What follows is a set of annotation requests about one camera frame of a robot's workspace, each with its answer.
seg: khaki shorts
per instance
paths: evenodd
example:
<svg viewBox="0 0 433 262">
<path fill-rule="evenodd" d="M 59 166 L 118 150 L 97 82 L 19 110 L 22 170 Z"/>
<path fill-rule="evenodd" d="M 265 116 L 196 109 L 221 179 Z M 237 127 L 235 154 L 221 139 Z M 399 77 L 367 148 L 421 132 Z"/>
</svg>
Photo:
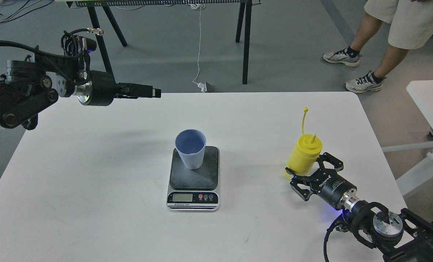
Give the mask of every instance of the khaki shorts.
<svg viewBox="0 0 433 262">
<path fill-rule="evenodd" d="M 388 37 L 391 46 L 417 49 L 433 35 L 433 0 L 368 0 L 365 11 L 391 24 Z"/>
</svg>

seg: leg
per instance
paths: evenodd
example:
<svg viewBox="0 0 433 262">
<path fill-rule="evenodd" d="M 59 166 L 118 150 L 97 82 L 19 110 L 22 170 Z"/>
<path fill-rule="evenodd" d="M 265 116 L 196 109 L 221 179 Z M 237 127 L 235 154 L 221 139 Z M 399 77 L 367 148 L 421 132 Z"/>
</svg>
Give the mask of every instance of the leg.
<svg viewBox="0 0 433 262">
<path fill-rule="evenodd" d="M 384 78 L 391 70 L 393 70 L 409 53 L 409 50 L 397 48 L 389 45 L 386 53 L 381 60 L 380 65 L 375 70 L 374 75 L 377 78 Z"/>
<path fill-rule="evenodd" d="M 356 37 L 350 44 L 350 48 L 360 51 L 366 42 L 368 42 L 368 40 L 370 40 L 370 38 L 372 38 L 378 32 L 382 24 L 383 21 L 366 13 L 365 17 L 363 17 L 362 22 L 360 23 Z"/>
<path fill-rule="evenodd" d="M 433 159 L 428 156 L 396 180 L 404 198 L 418 192 L 419 186 L 429 181 L 433 181 Z"/>
<path fill-rule="evenodd" d="M 236 43 L 239 43 L 239 41 L 241 40 L 242 21 L 244 20 L 244 9 L 245 3 L 241 3 L 241 6 L 239 7 L 239 18 L 237 20 Z"/>
<path fill-rule="evenodd" d="M 242 70 L 242 84 L 247 84 L 248 52 L 250 47 L 250 23 L 252 22 L 252 0 L 246 4 L 246 22 L 244 29 L 244 65 Z"/>
<path fill-rule="evenodd" d="M 95 12 L 95 7 L 87 7 L 87 10 L 89 11 L 90 20 L 92 21 L 92 26 L 94 28 L 99 28 L 100 24 L 97 18 L 97 13 Z M 113 69 L 111 68 L 110 59 L 108 58 L 107 47 L 105 46 L 105 41 L 103 40 L 103 36 L 95 35 L 95 37 L 99 45 L 103 64 L 105 65 L 105 71 L 107 71 L 113 76 Z"/>
<path fill-rule="evenodd" d="M 113 29 L 116 32 L 116 35 L 118 35 L 118 38 L 120 39 L 121 44 L 126 47 L 128 46 L 128 43 L 124 39 L 123 33 L 121 32 L 120 27 L 118 26 L 118 23 L 116 22 L 115 17 L 113 16 L 113 13 L 111 13 L 110 7 L 103 7 L 103 10 L 107 14 L 108 20 L 110 20 L 111 25 L 113 26 Z"/>
</svg>

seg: person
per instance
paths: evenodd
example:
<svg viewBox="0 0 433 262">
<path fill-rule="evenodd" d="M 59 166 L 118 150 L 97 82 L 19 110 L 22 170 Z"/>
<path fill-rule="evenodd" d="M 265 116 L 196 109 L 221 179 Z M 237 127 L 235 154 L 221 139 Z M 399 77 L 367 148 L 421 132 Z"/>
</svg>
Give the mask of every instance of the person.
<svg viewBox="0 0 433 262">
<path fill-rule="evenodd" d="M 409 50 L 417 49 L 433 34 L 433 0 L 368 0 L 365 17 L 353 42 L 337 52 L 323 54 L 329 63 L 357 67 L 360 51 L 379 30 L 383 22 L 390 23 L 388 49 L 375 71 L 346 82 L 353 93 L 379 91 L 386 75 L 404 60 Z"/>
</svg>

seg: kitchen scale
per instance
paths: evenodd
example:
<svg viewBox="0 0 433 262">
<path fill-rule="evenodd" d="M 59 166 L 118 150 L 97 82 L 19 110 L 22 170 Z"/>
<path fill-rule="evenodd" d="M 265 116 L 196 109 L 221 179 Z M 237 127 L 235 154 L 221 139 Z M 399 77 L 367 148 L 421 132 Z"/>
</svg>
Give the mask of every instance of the kitchen scale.
<svg viewBox="0 0 433 262">
<path fill-rule="evenodd" d="M 173 151 L 166 205 L 173 211 L 214 211 L 220 205 L 220 151 L 206 146 L 203 164 L 195 170 L 184 166 Z"/>
</svg>

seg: blue plastic cup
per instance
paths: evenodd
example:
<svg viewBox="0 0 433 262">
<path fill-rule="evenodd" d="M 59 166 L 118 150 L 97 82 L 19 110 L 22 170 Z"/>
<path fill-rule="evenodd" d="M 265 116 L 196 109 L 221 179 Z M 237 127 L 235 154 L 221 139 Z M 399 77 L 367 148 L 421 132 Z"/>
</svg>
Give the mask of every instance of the blue plastic cup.
<svg viewBox="0 0 433 262">
<path fill-rule="evenodd" d="M 175 140 L 176 149 L 188 169 L 202 166 L 207 139 L 196 129 L 187 129 L 178 134 Z"/>
</svg>

